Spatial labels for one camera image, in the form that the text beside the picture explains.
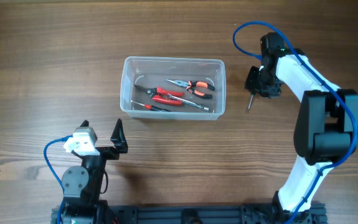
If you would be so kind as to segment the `red black screwdriver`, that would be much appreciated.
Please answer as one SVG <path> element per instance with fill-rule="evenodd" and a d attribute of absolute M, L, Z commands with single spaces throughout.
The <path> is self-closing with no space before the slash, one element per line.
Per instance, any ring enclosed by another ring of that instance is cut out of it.
<path fill-rule="evenodd" d="M 145 105 L 145 104 L 142 104 L 142 103 L 138 103 L 138 102 L 135 102 L 133 100 L 131 100 L 132 103 L 135 103 L 137 105 L 140 105 L 142 106 L 143 108 L 146 108 L 147 110 L 150 110 L 150 111 L 162 111 L 162 112 L 170 112 L 170 110 L 167 110 L 167 109 L 164 109 L 164 108 L 160 108 L 160 107 L 157 107 L 157 106 L 154 106 L 154 105 Z"/>

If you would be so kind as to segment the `red handled cutters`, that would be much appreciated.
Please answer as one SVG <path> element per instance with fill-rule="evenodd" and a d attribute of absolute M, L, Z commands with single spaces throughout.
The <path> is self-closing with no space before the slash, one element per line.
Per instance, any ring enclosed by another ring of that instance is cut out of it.
<path fill-rule="evenodd" d="M 170 95 L 181 97 L 184 96 L 184 92 L 168 91 L 161 87 L 145 88 L 140 85 L 134 85 L 137 90 L 140 90 L 147 94 L 153 101 L 171 106 L 182 106 L 182 102 L 179 100 L 170 99 Z"/>

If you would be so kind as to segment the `clear plastic container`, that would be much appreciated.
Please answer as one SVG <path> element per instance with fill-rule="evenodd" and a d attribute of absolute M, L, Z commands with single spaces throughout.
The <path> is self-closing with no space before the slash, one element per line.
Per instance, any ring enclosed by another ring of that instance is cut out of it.
<path fill-rule="evenodd" d="M 189 80 L 207 82 L 214 91 L 198 87 L 196 90 L 211 94 L 212 99 L 202 99 L 189 93 L 169 80 Z M 137 90 L 134 85 L 145 88 L 161 87 L 168 91 L 184 92 L 180 98 L 202 104 L 209 112 L 182 103 L 171 106 L 153 101 L 147 94 Z M 170 112 L 150 111 L 131 100 L 145 105 L 154 105 Z M 120 106 L 132 118 L 216 120 L 223 115 L 226 102 L 225 64 L 217 59 L 172 58 L 172 57 L 128 57 L 123 65 L 121 79 Z"/>

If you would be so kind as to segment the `small silver wrench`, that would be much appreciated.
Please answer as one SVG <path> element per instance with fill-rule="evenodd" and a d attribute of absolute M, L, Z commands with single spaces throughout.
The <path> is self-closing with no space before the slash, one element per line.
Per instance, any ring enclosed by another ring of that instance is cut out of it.
<path fill-rule="evenodd" d="M 197 104 L 197 103 L 194 103 L 192 101 L 189 101 L 189 100 L 185 100 L 185 99 L 182 99 L 180 97 L 177 97 L 177 96 L 173 96 L 171 94 L 168 94 L 168 97 L 171 98 L 171 99 L 174 99 L 174 100 L 178 100 L 178 101 L 181 101 L 183 102 L 184 104 L 187 104 L 187 105 L 190 105 L 190 106 L 193 106 L 193 107 L 196 107 L 200 110 L 203 110 L 203 111 L 206 111 L 206 112 L 209 112 L 210 111 L 210 108 L 208 106 L 205 106 L 205 105 L 202 105 L 202 104 Z"/>

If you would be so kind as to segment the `orange black needle-nose pliers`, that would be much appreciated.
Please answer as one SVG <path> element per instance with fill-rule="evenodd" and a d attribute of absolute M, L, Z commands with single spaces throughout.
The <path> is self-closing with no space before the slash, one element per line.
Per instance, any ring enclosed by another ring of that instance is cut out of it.
<path fill-rule="evenodd" d="M 213 98 L 213 96 L 211 94 L 206 94 L 206 93 L 196 90 L 196 88 L 201 87 L 201 88 L 206 88 L 208 90 L 214 91 L 215 87 L 207 82 L 194 81 L 194 80 L 189 80 L 189 81 L 185 82 L 183 80 L 169 80 L 169 79 L 167 79 L 167 81 L 171 82 L 177 86 L 181 86 L 181 87 L 185 88 L 189 93 L 195 95 L 198 98 L 202 98 L 202 99 L 212 99 Z"/>

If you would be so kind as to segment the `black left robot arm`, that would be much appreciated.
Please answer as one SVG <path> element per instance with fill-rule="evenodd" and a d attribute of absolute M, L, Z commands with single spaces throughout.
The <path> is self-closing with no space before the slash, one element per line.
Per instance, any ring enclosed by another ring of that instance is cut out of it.
<path fill-rule="evenodd" d="M 97 135 L 85 120 L 67 138 L 64 149 L 82 160 L 79 166 L 68 168 L 62 176 L 63 202 L 56 223 L 118 223 L 118 217 L 108 202 L 100 199 L 108 185 L 105 166 L 108 160 L 118 160 L 128 152 L 122 120 L 118 119 L 110 141 L 112 146 L 96 147 Z"/>

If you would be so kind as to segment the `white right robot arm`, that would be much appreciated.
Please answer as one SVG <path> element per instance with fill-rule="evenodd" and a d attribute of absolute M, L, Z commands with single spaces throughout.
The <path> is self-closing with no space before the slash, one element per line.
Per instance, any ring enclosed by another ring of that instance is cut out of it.
<path fill-rule="evenodd" d="M 276 32 L 264 35 L 260 46 L 261 65 L 250 69 L 245 89 L 275 98 L 286 84 L 301 102 L 293 134 L 297 157 L 265 213 L 270 223 L 322 223 L 326 218 L 312 208 L 311 200 L 334 165 L 354 152 L 358 94 L 326 80 L 301 50 L 286 48 Z"/>

